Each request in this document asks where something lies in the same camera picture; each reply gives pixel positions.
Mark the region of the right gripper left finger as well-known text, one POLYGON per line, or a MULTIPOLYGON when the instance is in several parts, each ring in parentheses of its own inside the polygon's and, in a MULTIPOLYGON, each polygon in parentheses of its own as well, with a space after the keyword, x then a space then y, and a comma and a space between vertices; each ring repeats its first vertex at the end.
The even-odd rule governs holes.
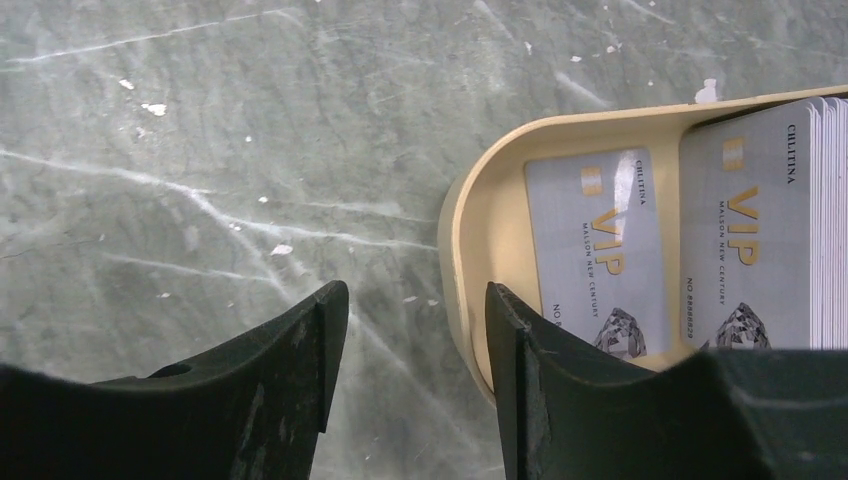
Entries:
POLYGON ((5 479, 306 479, 346 338, 334 280, 148 377, 83 384, 1 368, 5 479))

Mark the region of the grey credit card stack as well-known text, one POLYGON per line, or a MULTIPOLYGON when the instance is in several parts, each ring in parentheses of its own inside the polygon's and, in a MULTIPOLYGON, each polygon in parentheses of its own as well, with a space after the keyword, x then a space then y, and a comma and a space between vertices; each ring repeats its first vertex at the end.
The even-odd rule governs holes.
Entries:
POLYGON ((682 336, 847 345, 847 103, 810 97, 681 139, 682 336))

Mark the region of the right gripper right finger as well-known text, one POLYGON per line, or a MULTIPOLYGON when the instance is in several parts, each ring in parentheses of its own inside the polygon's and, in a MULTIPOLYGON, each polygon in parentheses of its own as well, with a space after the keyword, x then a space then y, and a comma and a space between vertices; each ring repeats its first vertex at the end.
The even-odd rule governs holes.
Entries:
POLYGON ((843 350, 696 353, 661 372, 560 329, 502 284, 485 319, 510 479, 843 479, 843 350))

